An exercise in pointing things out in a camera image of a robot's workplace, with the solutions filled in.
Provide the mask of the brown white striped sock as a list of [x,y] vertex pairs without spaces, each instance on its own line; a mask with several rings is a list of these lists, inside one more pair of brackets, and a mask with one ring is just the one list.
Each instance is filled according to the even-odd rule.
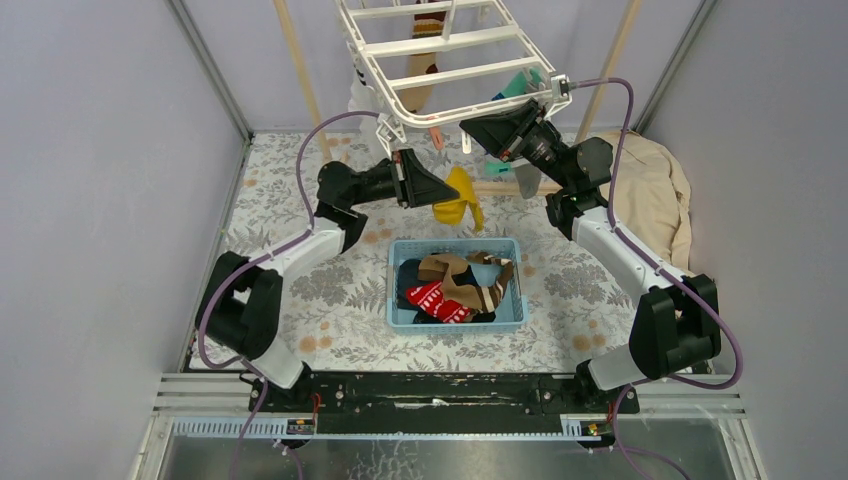
[[475,286],[474,295],[467,306],[483,313],[493,313],[501,304],[508,284],[514,276],[515,266],[509,258],[494,256],[487,252],[475,252],[466,257],[470,263],[497,266],[498,275],[490,286]]

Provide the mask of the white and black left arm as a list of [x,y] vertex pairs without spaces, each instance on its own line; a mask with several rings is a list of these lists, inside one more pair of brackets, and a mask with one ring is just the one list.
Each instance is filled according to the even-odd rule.
[[210,337],[237,353],[273,384],[272,398],[288,411],[309,401],[307,365],[280,332],[283,287],[318,264],[349,250],[367,216],[355,206],[395,199],[404,208],[456,200],[458,191],[427,171],[410,149],[394,152],[366,171],[329,162],[317,177],[317,206],[307,230],[251,256],[232,251],[216,260],[196,315],[196,345]]

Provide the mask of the red white dotted sock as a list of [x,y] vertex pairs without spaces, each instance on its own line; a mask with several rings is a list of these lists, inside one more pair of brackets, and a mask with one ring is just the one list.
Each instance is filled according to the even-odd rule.
[[442,283],[431,282],[423,286],[406,290],[408,302],[422,310],[432,318],[445,324],[466,323],[474,314],[474,310],[461,303],[447,299],[442,292]]

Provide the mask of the brown tan sock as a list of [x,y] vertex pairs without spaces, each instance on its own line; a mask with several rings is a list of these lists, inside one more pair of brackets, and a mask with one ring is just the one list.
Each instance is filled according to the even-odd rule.
[[492,264],[493,255],[476,252],[467,258],[451,253],[434,254],[420,261],[417,270],[419,281],[440,281],[440,290],[447,300],[477,313],[492,313],[497,307],[497,292],[492,287],[469,282],[473,275],[471,264]]

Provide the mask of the navy blue sock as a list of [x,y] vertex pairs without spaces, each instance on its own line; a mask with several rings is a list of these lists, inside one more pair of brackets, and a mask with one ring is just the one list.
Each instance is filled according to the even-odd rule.
[[399,265],[395,277],[395,300],[399,309],[416,311],[419,307],[407,298],[407,291],[425,285],[418,279],[420,259],[408,259]]

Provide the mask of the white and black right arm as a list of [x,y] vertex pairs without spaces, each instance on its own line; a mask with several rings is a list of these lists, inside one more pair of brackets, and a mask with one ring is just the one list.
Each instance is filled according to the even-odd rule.
[[613,389],[667,377],[721,351],[721,331],[712,317],[715,283],[691,277],[650,252],[611,210],[602,185],[612,179],[614,147],[592,137],[567,145],[530,99],[506,113],[461,121],[464,133],[503,161],[524,159],[560,185],[546,197],[552,226],[587,250],[636,305],[628,342],[578,366],[575,402],[597,412]]

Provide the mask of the yellow sock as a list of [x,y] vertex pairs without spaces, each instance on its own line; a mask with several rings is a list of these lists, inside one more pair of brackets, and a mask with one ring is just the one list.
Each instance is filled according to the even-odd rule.
[[445,183],[458,193],[458,198],[434,204],[432,212],[435,220],[445,225],[459,225],[465,213],[469,211],[474,222],[474,231],[482,232],[484,214],[468,172],[461,167],[453,167]]

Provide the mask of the white plastic clip hanger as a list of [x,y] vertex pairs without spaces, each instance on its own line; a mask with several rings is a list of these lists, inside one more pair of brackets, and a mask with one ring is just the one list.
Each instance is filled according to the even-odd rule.
[[382,113],[427,129],[501,113],[532,94],[492,101],[513,76],[562,74],[514,1],[337,1]]

